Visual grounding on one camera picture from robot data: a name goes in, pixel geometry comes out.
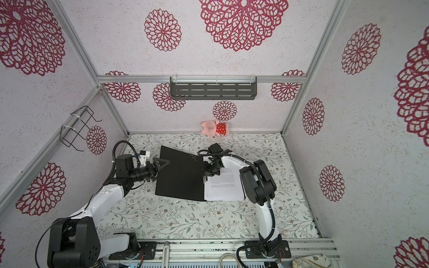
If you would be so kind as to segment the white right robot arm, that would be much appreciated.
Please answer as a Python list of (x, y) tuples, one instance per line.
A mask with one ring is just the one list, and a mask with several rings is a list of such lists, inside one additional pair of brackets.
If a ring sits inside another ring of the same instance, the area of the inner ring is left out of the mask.
[(255, 248), (267, 256), (272, 255), (280, 247), (282, 236), (277, 230), (274, 215), (277, 186), (265, 162), (250, 162), (231, 150), (223, 150), (218, 143), (198, 151), (197, 155), (208, 158), (203, 166), (207, 178), (219, 177), (221, 168), (229, 168), (239, 174), (246, 197), (256, 206), (259, 221), (259, 241), (244, 246), (244, 249)]

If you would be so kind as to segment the teal folder with black inside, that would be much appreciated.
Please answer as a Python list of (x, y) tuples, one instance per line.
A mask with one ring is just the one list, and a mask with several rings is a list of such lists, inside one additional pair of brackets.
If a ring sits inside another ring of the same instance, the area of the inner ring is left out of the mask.
[(160, 158), (170, 164), (156, 177), (155, 194), (162, 197), (185, 199), (189, 201), (209, 202), (204, 199), (203, 161), (208, 160), (162, 146)]

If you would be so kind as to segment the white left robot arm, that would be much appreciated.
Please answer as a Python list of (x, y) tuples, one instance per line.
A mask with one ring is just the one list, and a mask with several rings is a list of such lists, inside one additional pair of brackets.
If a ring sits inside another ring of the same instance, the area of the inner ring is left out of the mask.
[(116, 253), (125, 259), (137, 258), (141, 247), (134, 233), (115, 233), (100, 238), (96, 227), (136, 182), (155, 181), (158, 172), (169, 163), (155, 157), (141, 165), (137, 156), (116, 157), (111, 173), (89, 202), (74, 215), (57, 219), (50, 227), (48, 267), (90, 268), (99, 259)]

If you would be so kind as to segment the white printed paper sheet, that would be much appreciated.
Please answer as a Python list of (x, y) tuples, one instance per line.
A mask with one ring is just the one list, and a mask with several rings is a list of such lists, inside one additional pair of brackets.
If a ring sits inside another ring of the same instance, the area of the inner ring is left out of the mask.
[(238, 170), (223, 167), (220, 175), (207, 177), (204, 183), (205, 201), (243, 201), (245, 192)]

